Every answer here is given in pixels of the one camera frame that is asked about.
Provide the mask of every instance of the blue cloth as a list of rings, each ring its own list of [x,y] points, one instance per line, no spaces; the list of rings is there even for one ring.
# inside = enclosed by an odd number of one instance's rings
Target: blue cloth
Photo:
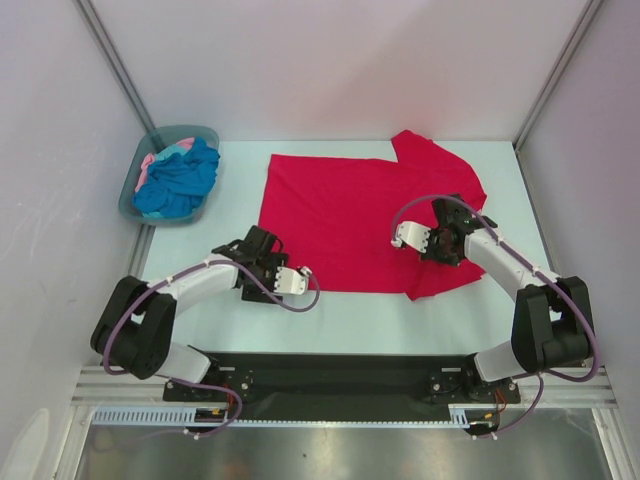
[[[164,218],[160,212],[143,213],[142,216],[144,218]]]
[[[156,154],[156,158],[155,158],[154,162],[164,162],[166,159],[171,157],[171,155],[173,155],[174,153],[179,153],[180,155],[184,155],[187,152],[188,152],[188,150],[186,148],[181,147],[180,145],[176,145],[174,143],[173,145],[169,145],[167,148],[165,148],[160,153]]]
[[[213,188],[219,159],[218,151],[197,137],[184,155],[175,152],[149,165],[147,183],[133,196],[134,207],[164,218],[190,215]]]

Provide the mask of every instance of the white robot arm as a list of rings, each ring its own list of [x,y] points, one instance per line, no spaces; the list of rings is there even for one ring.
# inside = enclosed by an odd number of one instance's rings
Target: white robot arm
[[[171,341],[175,317],[205,298],[233,288],[242,288],[243,300],[263,303],[305,293],[311,271],[288,268],[288,255],[273,251],[278,241],[275,235],[254,226],[244,240],[216,248],[203,262],[175,278],[148,284],[132,276],[123,278],[94,330],[92,348],[102,355],[109,350],[109,364],[140,379],[161,375],[200,382],[211,359],[193,347]],[[165,285],[150,287],[160,283]],[[144,301],[132,312],[141,319],[134,321],[127,312],[143,296]]]
[[[482,267],[516,303],[511,340],[473,356],[474,369],[481,381],[493,382],[538,373],[591,355],[584,330],[553,290],[501,247],[459,204],[438,199],[433,207],[439,223],[437,228],[412,221],[402,222],[396,228],[392,244],[417,250],[423,260],[452,266],[467,259]],[[483,218],[500,236],[497,225],[487,217]],[[537,271],[569,294],[593,329],[584,282],[577,277],[563,279],[551,271]],[[562,318],[552,322],[550,309],[561,312]]]

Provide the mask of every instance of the pink cloth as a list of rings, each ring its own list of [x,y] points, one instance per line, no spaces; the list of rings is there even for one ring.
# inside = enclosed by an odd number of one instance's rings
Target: pink cloth
[[[196,139],[194,137],[184,138],[179,142],[176,142],[176,145],[186,150],[191,150],[191,147],[193,147],[193,142],[195,142],[195,140]],[[149,165],[151,165],[155,161],[156,156],[153,153],[148,153],[147,156],[144,157],[144,160],[142,160],[142,165],[140,165],[140,170],[142,170],[142,172],[140,173],[140,178],[138,178],[138,184],[136,185],[135,189],[136,192],[140,190],[142,185],[147,183],[147,169],[149,168]]]

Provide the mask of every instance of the light blue tabletop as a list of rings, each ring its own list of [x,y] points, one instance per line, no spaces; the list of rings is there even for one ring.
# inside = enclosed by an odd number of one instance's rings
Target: light blue tabletop
[[[473,166],[488,195],[483,212],[522,253],[546,267],[511,144],[438,144]],[[190,226],[156,229],[144,279],[166,277],[201,261],[212,248],[244,238],[258,221],[273,153],[395,161],[388,141],[222,142],[218,181],[202,219]],[[286,300],[303,306],[311,295]],[[173,339],[210,351],[467,354],[509,339],[513,310],[511,299],[487,275],[416,302],[400,294],[324,292],[317,307],[305,314],[243,302],[234,289],[176,319]]]

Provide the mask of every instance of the red cloth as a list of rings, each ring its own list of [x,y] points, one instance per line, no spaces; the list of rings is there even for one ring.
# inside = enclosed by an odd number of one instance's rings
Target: red cloth
[[[273,155],[259,225],[282,239],[289,264],[306,265],[323,290],[406,293],[411,300],[479,280],[482,269],[420,261],[391,246],[391,222],[406,203],[460,193],[476,209],[486,199],[461,158],[408,130],[392,139],[398,163],[377,159]],[[431,202],[402,220],[435,227]]]

